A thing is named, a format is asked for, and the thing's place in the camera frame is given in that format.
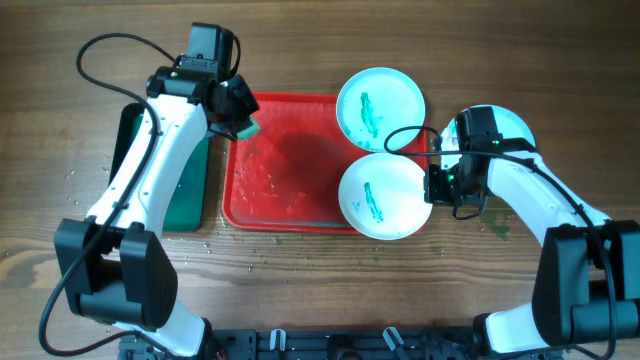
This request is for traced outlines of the green sponge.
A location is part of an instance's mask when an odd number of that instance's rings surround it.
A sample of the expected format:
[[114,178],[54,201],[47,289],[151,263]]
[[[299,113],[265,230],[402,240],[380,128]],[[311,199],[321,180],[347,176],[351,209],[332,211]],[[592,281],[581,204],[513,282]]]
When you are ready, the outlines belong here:
[[246,140],[255,135],[260,130],[258,121],[250,116],[246,121],[241,123],[236,131],[236,138],[238,141]]

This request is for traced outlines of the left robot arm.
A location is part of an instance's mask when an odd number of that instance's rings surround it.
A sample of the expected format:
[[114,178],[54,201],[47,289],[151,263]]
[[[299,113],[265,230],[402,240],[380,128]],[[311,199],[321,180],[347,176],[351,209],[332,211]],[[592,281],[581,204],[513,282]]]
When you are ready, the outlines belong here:
[[186,163],[210,137],[254,135],[258,103],[238,67],[238,37],[194,23],[187,51],[146,84],[143,118],[107,190],[83,220],[63,220],[54,246],[61,278],[55,296],[70,311],[116,328],[169,359],[221,359],[208,320],[177,297],[178,277],[162,243],[166,212]]

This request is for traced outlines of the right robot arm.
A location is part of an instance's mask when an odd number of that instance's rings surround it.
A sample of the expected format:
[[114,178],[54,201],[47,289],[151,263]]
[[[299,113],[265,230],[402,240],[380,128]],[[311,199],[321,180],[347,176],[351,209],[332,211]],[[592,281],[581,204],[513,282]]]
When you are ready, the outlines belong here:
[[639,335],[639,225],[591,207],[544,164],[515,113],[476,105],[436,140],[425,200],[484,212],[505,201],[541,244],[529,303],[478,317],[482,355],[569,348]]

